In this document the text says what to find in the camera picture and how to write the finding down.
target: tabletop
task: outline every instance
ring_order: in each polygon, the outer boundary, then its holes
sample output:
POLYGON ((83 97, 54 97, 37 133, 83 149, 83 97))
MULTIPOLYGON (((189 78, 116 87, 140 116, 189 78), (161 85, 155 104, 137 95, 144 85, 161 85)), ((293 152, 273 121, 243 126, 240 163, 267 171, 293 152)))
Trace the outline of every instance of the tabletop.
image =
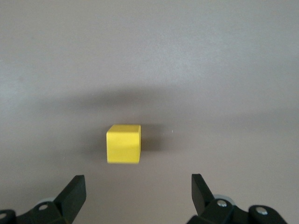
POLYGON ((85 175, 74 223, 184 224, 191 174, 299 220, 299 1, 2 0, 0 201, 85 175), (113 124, 142 127, 108 164, 113 124))

